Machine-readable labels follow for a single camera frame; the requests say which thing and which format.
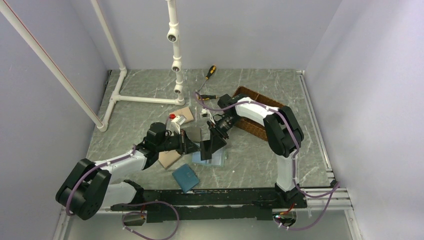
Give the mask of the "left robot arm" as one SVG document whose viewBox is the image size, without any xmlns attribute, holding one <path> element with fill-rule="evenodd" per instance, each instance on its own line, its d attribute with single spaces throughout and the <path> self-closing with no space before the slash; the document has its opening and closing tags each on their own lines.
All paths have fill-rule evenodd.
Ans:
<svg viewBox="0 0 424 240">
<path fill-rule="evenodd" d="M 55 195 L 69 216 L 88 220 L 101 208 L 122 206 L 139 209 L 146 201 L 144 188 L 132 180 L 116 180 L 151 167 L 162 152 L 180 155 L 200 151 L 185 130 L 171 132 L 162 122 L 154 122 L 142 141 L 128 152 L 101 161 L 79 160 Z"/>
</svg>

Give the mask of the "green card holder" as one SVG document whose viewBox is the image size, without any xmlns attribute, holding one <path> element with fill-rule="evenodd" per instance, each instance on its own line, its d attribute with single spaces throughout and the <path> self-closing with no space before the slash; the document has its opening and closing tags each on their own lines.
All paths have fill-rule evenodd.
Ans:
<svg viewBox="0 0 424 240">
<path fill-rule="evenodd" d="M 195 152 L 192 154 L 192 163 L 209 166 L 209 167 L 223 167 L 225 160 L 227 159 L 228 154 L 226 153 L 226 148 L 221 148 L 212 154 L 212 158 L 208 160 L 201 160 L 201 153 Z"/>
</svg>

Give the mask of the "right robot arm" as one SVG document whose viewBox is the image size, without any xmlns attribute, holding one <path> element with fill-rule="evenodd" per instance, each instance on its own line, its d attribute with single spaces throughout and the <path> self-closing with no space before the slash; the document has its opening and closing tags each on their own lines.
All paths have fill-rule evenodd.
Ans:
<svg viewBox="0 0 424 240">
<path fill-rule="evenodd" d="M 213 153 L 226 146 L 229 130 L 247 118 L 264 127 L 270 149 L 277 157 L 276 203 L 289 207 L 299 194 L 296 184 L 296 155 L 304 140 L 304 133 L 288 106 L 274 107 L 260 103 L 245 94 L 230 96 L 225 94 L 218 99 L 219 120 L 208 120 L 209 139 L 200 142 L 200 158 L 212 158 Z"/>
</svg>

